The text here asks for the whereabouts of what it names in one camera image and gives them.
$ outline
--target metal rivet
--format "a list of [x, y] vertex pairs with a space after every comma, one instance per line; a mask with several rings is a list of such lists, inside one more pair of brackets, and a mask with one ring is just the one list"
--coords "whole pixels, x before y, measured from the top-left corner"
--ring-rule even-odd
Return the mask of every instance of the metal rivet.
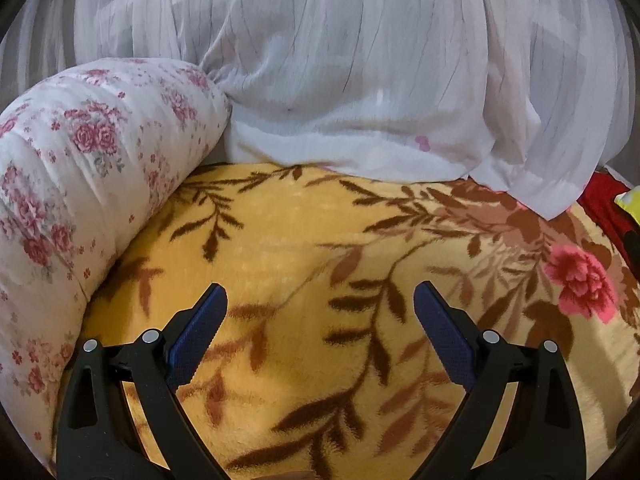
[[551, 352], [552, 354], [555, 354], [558, 351], [558, 345], [549, 339], [545, 341], [543, 346], [547, 352]]
[[493, 330], [485, 330], [484, 332], [482, 332], [482, 339], [484, 339], [488, 343], [491, 343], [492, 345], [495, 345], [498, 341], [500, 341], [500, 336]]
[[82, 350], [85, 352], [93, 352], [96, 348], [98, 348], [98, 342], [95, 339], [89, 339], [82, 345]]
[[158, 330], [147, 330], [142, 335], [142, 341], [144, 341], [145, 343], [155, 343], [156, 341], [158, 341], [159, 337], [160, 333], [158, 332]]

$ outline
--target red fabric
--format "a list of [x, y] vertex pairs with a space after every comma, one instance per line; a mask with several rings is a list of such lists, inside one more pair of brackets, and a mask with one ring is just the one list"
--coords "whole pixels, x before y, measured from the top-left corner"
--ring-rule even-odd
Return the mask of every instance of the red fabric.
[[594, 173], [578, 204], [618, 248], [629, 268], [634, 269], [622, 240], [625, 233], [636, 230], [636, 222], [613, 202], [617, 195], [627, 191], [629, 188], [609, 173]]

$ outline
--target pink flower pattern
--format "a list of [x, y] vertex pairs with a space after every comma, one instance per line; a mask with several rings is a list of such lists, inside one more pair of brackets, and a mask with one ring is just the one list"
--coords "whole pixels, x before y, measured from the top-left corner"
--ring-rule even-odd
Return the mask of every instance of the pink flower pattern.
[[186, 74], [189, 81], [191, 81], [192, 84], [194, 84], [201, 90], [209, 90], [209, 80], [202, 70], [196, 70], [194, 68], [181, 68], [178, 70], [178, 72]]
[[[84, 102], [83, 108], [65, 110], [63, 117], [70, 126], [73, 144], [80, 153], [92, 156], [100, 176], [107, 176], [113, 168], [122, 172], [124, 163], [117, 139], [120, 127], [128, 119], [120, 108], [90, 100]], [[58, 118], [52, 120], [52, 130], [58, 122]]]
[[183, 130], [186, 126], [187, 120], [196, 121], [198, 119], [198, 111], [189, 106], [187, 98], [178, 89], [167, 89], [167, 92], [162, 94], [162, 100], [165, 104], [171, 106], [171, 109], [180, 121], [180, 127]]
[[558, 307], [563, 314], [579, 314], [587, 319], [595, 314], [603, 323], [616, 315], [616, 290], [593, 254], [576, 246], [554, 246], [545, 272], [562, 285]]
[[[100, 95], [99, 100], [95, 97], [76, 100], [69, 97], [69, 92], [62, 97], [56, 92], [55, 87], [60, 84], [71, 88], [70, 85], [77, 85], [77, 82], [105, 87], [106, 92], [88, 93]], [[51, 104], [43, 93], [48, 91], [54, 93]], [[157, 119], [147, 118], [142, 124], [131, 124], [135, 116], [130, 107], [136, 106], [137, 101], [150, 92], [157, 96], [150, 102], [156, 108], [160, 103], [161, 115]], [[213, 96], [227, 108], [217, 107], [214, 113], [210, 105]], [[72, 188], [68, 182], [62, 181], [60, 186], [55, 180], [56, 165], [71, 164], [81, 168], [86, 172], [88, 183], [104, 186], [110, 197], [123, 193], [123, 178], [143, 176], [148, 196], [142, 200], [113, 203], [119, 217], [124, 219], [117, 226], [121, 230], [118, 235], [131, 239], [178, 186], [182, 178], [180, 170], [186, 169], [184, 165], [170, 164], [168, 149], [174, 149], [175, 143], [167, 142], [169, 135], [175, 136], [188, 127], [200, 131], [200, 136], [208, 140], [207, 135], [215, 135], [217, 124], [221, 125], [218, 129], [224, 127], [226, 116], [222, 115], [225, 111], [228, 112], [228, 104], [223, 95], [216, 94], [215, 87], [209, 85], [203, 72], [172, 60], [103, 60], [88, 68], [60, 73], [20, 97], [16, 105], [0, 114], [0, 152], [9, 154], [5, 159], [9, 162], [0, 168], [0, 251], [10, 254], [16, 261], [16, 269], [20, 270], [15, 272], [20, 273], [19, 279], [29, 288], [43, 288], [43, 298], [49, 290], [56, 290], [49, 289], [51, 285], [58, 290], [60, 286], [81, 287], [84, 294], [90, 295], [114, 262], [113, 248], [108, 240], [103, 244], [100, 228], [76, 224], [76, 212], [68, 207], [67, 201], [67, 193], [71, 194]], [[212, 128], [205, 129], [206, 121]], [[132, 132], [133, 140], [137, 136], [140, 138], [130, 154], [126, 150], [126, 139]], [[18, 145], [31, 157], [28, 164], [21, 159], [22, 152], [13, 155], [18, 153], [15, 151]], [[189, 153], [187, 166], [194, 165], [201, 153], [196, 149], [192, 131], [187, 132], [180, 146]], [[36, 156], [41, 158], [41, 167], [33, 162], [37, 160], [34, 159]], [[89, 189], [84, 182], [73, 184]], [[86, 305], [82, 292], [72, 289], [70, 319], [77, 320], [78, 312]], [[52, 301], [65, 300], [53, 294]], [[48, 417], [52, 417], [60, 378], [73, 353], [78, 333], [53, 335], [47, 332], [49, 327], [44, 311], [42, 316], [35, 318], [36, 306], [24, 305], [15, 283], [5, 283], [2, 276], [0, 306], [0, 320], [6, 333], [10, 334], [5, 342], [0, 342], [0, 349], [5, 352], [2, 355], [6, 355], [0, 365], [0, 376], [4, 381], [0, 386], [5, 388], [3, 394], [7, 394], [8, 385], [14, 391], [11, 395], [37, 399], [39, 404], [29, 400], [28, 406], [39, 406], [42, 420], [38, 422], [37, 431], [25, 434], [33, 436], [28, 445], [42, 441], [37, 449], [43, 450], [50, 446]], [[58, 303], [56, 312], [62, 312], [60, 307]], [[17, 405], [16, 402], [14, 397], [13, 405]], [[25, 410], [24, 403], [21, 407], [25, 413], [30, 411]]]

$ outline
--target blue clamp pad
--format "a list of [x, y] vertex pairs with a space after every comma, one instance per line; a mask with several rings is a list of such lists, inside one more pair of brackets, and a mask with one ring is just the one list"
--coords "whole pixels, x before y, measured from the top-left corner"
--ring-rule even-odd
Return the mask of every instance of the blue clamp pad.
[[209, 349], [226, 315], [226, 292], [217, 284], [211, 285], [191, 310], [191, 319], [175, 343], [166, 353], [169, 367], [166, 383], [175, 393], [178, 386], [189, 384], [205, 352]]
[[429, 282], [415, 288], [414, 309], [451, 381], [461, 384], [467, 392], [471, 391], [478, 378], [476, 356], [451, 317], [457, 311], [447, 305]]

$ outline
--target yellow blanket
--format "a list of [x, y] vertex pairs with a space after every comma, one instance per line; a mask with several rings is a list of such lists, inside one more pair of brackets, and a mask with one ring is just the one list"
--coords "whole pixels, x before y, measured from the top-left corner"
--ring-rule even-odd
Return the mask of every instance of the yellow blanket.
[[[422, 280], [511, 342], [559, 343], [589, 469], [599, 467], [639, 389], [640, 302], [621, 256], [578, 205], [545, 222], [472, 182], [200, 170], [116, 264], [83, 336], [130, 342], [221, 283], [227, 318], [178, 398], [229, 474], [409, 478], [463, 395], [415, 319]], [[150, 457], [163, 463], [127, 393]]]

